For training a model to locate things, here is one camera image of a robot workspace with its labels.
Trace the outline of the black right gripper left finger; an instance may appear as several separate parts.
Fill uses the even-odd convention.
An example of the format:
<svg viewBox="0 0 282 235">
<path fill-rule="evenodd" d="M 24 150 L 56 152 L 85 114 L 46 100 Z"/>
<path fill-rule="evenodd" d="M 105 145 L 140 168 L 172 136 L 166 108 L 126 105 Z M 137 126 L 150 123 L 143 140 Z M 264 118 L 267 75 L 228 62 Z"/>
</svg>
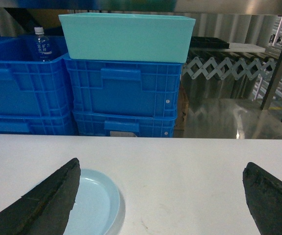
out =
<svg viewBox="0 0 282 235">
<path fill-rule="evenodd" d="M 0 212 L 0 235 L 62 235 L 81 175 L 73 158 Z"/>
</svg>

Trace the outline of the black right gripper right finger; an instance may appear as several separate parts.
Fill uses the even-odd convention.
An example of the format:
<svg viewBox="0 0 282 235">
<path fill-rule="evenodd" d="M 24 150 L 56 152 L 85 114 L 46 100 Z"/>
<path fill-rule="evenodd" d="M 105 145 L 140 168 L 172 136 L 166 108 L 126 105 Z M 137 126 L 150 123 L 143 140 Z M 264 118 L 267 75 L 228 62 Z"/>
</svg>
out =
<svg viewBox="0 0 282 235">
<path fill-rule="evenodd" d="M 247 163 L 243 186 L 250 214 L 262 235 L 282 235 L 282 181 L 256 165 Z"/>
</svg>

